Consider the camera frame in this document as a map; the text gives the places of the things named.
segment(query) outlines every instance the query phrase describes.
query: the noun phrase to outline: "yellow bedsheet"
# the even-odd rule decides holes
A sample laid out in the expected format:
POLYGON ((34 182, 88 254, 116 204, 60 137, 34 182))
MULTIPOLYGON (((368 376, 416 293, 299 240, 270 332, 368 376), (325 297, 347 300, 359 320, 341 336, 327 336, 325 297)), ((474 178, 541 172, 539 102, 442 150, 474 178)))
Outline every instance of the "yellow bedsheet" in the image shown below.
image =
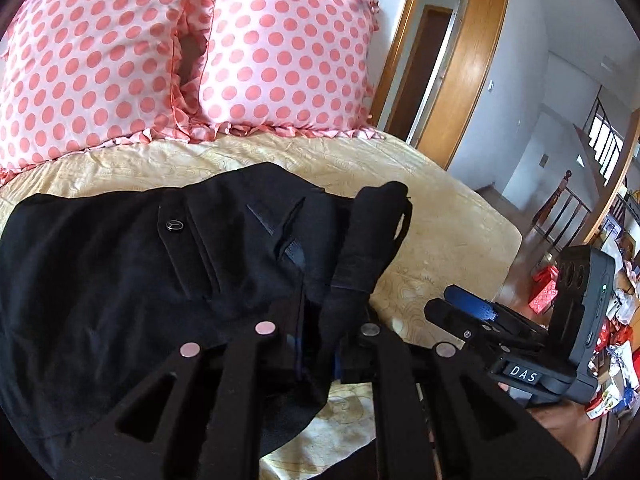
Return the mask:
MULTIPOLYGON (((482 198, 391 136, 221 136, 202 144, 157 140, 77 153, 20 174, 0 189, 0 228, 14 206, 34 193, 75 197, 185 186, 265 161, 343 196, 389 180, 407 184, 414 205, 411 229, 378 282, 372 304, 390 327, 414 344, 452 340, 424 320, 427 300, 441 296, 451 283, 493 298, 520 246, 517 229, 482 198)), ((309 478, 368 444, 374 435, 370 385, 336 383, 327 406, 309 427, 262 460, 261 478, 309 478)))

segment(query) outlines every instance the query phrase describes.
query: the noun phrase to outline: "plastic bag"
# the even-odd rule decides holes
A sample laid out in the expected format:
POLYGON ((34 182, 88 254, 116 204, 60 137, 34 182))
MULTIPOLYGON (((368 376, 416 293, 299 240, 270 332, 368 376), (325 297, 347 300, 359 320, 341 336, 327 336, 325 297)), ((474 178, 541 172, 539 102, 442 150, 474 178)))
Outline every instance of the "plastic bag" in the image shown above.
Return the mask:
POLYGON ((623 297, 620 298, 620 303, 622 306, 620 306, 616 312, 616 318, 620 323, 628 325, 631 323, 631 318, 636 312, 636 302, 634 301, 633 296, 623 294, 623 297))
POLYGON ((609 374, 611 377, 616 375, 620 369, 622 369, 622 375, 625 378, 632 389, 636 389, 640 386, 638 382, 638 376, 634 369, 634 360, 631 353, 631 343, 625 342, 620 346, 609 346, 607 352, 611 355, 611 364, 609 366, 609 374))
POLYGON ((604 245, 600 250, 611 256, 616 261, 616 272, 622 269, 624 263, 622 262, 622 256, 620 255, 620 249, 618 248, 613 236, 607 237, 607 240, 604 242, 604 245))
POLYGON ((607 305, 607 319, 613 321, 616 317, 616 313, 622 304, 622 299, 625 297, 625 293, 622 290, 616 290, 609 298, 609 304, 607 305))

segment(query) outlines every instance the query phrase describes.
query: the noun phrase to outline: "black jacket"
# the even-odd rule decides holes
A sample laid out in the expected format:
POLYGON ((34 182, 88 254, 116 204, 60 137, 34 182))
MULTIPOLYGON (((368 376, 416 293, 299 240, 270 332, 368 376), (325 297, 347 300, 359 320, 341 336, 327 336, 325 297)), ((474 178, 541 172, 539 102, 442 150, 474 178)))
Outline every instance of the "black jacket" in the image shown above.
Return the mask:
POLYGON ((312 384, 267 408, 261 451, 276 449, 326 402, 338 340, 406 234, 406 192, 352 200, 265 163, 184 188, 31 196, 0 240, 2 410, 55 476, 78 433, 181 344, 223 344, 302 284, 312 384))

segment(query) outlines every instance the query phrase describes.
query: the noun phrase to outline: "screw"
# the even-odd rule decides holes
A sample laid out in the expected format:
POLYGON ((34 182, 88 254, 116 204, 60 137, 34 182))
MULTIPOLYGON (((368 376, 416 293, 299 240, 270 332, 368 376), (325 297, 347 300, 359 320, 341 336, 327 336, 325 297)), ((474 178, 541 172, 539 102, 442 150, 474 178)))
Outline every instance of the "screw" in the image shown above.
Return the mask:
POLYGON ((196 357, 200 353, 200 345, 198 343, 185 343, 180 347, 180 355, 182 357, 196 357))
POLYGON ((273 334, 276 331, 276 325, 271 321, 261 321, 255 326, 255 331, 260 335, 273 334))
POLYGON ((456 347, 451 343, 440 343, 436 346, 436 354, 444 358, 453 357, 456 354, 456 347))
POLYGON ((360 333, 367 337, 373 337, 380 333, 380 327, 375 323, 365 323, 360 327, 360 333))

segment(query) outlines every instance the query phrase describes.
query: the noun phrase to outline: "pillow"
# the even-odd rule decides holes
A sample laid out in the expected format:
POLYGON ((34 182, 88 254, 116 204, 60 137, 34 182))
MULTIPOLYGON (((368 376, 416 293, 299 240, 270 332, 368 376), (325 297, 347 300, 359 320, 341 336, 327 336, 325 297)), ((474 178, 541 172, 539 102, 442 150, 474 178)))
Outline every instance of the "pillow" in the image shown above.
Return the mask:
POLYGON ((215 0, 207 52, 182 91, 191 136, 363 136, 374 0, 215 0))
MULTIPOLYGON (((206 52, 214 2, 215 0, 187 0, 186 21, 190 36, 185 39, 191 41, 183 42, 182 44, 185 57, 181 72, 183 72, 182 76, 185 81, 191 79, 193 67, 199 66, 196 61, 206 52)), ((183 95, 187 100, 186 110, 190 113, 197 112, 198 93, 191 91, 188 94, 183 93, 183 95)))
POLYGON ((176 75, 186 0, 26 0, 8 47, 0 183, 44 160, 188 140, 176 75))

